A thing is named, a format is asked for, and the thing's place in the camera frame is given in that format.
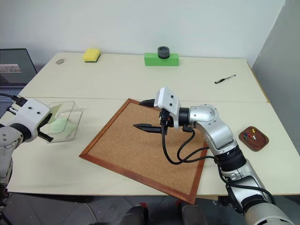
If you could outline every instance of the small round object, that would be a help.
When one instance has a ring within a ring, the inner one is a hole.
[[[170,49],[166,46],[158,47],[157,53],[158,53],[158,57],[164,60],[170,57]]]
[[[64,59],[59,59],[59,60],[57,60],[55,63],[58,64],[58,65],[60,65],[60,64],[63,63],[64,61],[65,61]]]

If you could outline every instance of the green foam block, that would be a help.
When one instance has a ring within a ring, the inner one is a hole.
[[[177,53],[171,53],[168,59],[161,59],[157,53],[145,53],[144,55],[146,66],[178,66],[179,56]]]

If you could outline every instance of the clear plastic container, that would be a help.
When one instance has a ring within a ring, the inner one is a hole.
[[[81,114],[80,109],[75,102],[54,102],[48,105],[52,117],[49,122],[41,127],[41,131],[50,137],[51,142],[66,142],[74,138]]]

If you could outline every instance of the laptop screen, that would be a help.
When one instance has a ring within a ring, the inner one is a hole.
[[[37,74],[25,48],[0,49],[0,87],[25,87]]]

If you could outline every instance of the yellow sponge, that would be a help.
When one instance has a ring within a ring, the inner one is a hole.
[[[96,48],[89,48],[85,51],[83,55],[83,61],[85,62],[97,62],[101,52]]]

